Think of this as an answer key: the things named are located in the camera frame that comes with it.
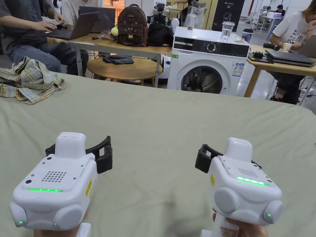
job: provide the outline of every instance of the brown backpack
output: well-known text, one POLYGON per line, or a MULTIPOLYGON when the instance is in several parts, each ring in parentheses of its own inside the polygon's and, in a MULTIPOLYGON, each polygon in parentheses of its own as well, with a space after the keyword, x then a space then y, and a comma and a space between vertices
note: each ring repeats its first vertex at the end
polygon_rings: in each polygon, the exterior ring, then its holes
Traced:
POLYGON ((131 4, 118 16, 118 43, 147 47, 147 38, 147 17, 137 4, 131 4))

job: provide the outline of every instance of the green indicator light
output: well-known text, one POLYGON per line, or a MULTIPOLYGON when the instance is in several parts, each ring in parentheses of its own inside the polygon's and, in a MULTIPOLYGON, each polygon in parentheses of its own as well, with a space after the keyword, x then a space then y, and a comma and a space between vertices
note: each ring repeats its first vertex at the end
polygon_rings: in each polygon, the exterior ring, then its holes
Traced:
POLYGON ((29 191, 42 191, 42 192, 62 192, 62 190, 58 189, 43 189, 43 188, 29 188, 29 191))
POLYGON ((263 182, 258 182, 256 180, 245 179, 245 178, 242 178, 242 177, 237 177, 237 179, 240 180, 240 181, 244 181, 246 183, 258 184, 260 186, 269 186, 269 184, 266 184, 266 183, 263 183, 263 182))

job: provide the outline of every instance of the cartoon print t-shirt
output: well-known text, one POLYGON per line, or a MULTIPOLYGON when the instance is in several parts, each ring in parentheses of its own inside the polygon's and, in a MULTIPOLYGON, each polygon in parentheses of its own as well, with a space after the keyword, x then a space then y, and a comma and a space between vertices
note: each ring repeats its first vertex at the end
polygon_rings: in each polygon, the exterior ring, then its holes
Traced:
MULTIPOLYGON (((0 0, 0 16, 11 15, 27 21, 42 21, 51 6, 46 0, 0 0)), ((45 32, 3 27, 2 47, 5 54, 21 45, 36 46, 47 42, 45 32)))
POLYGON ((273 31, 285 43, 302 43, 306 38, 308 24, 301 12, 296 12, 286 17, 273 31))

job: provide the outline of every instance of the hand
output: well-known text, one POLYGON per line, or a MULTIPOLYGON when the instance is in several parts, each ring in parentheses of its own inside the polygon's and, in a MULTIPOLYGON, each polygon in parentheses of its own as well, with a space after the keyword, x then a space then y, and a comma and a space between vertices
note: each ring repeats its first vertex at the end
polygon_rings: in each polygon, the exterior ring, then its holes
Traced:
POLYGON ((51 32, 51 30, 57 29, 57 26, 48 21, 32 22, 32 24, 32 29, 34 30, 51 32))
MULTIPOLYGON (((215 221, 216 213, 213 214, 213 221, 215 221)), ((234 221, 234 220, 228 220, 229 223, 232 223, 234 225, 237 225, 239 227, 239 232, 237 237, 269 237, 268 231, 263 226, 257 226, 253 224, 248 224, 244 222, 234 221)), ((222 235, 223 237, 230 237, 233 236, 235 230, 229 230, 226 228, 222 229, 222 235)))
POLYGON ((302 47, 302 43, 294 43, 291 46, 291 49, 293 50, 299 50, 302 47))
POLYGON ((57 12, 54 14, 54 19, 61 25, 65 23, 65 18, 61 15, 59 15, 57 12))
POLYGON ((76 237, 79 227, 66 231, 34 230, 34 237, 76 237))

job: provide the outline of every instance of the gray t-shirt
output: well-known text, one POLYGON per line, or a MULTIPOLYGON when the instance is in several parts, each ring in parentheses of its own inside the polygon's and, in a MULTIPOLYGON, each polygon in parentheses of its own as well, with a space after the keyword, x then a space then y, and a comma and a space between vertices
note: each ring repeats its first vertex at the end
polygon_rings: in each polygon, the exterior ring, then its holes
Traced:
MULTIPOLYGON (((46 0, 0 0, 0 17, 11 15, 27 21, 42 21, 51 6, 46 0)), ((2 47, 5 54, 20 45, 36 46, 47 42, 45 32, 31 29, 3 27, 2 47)))

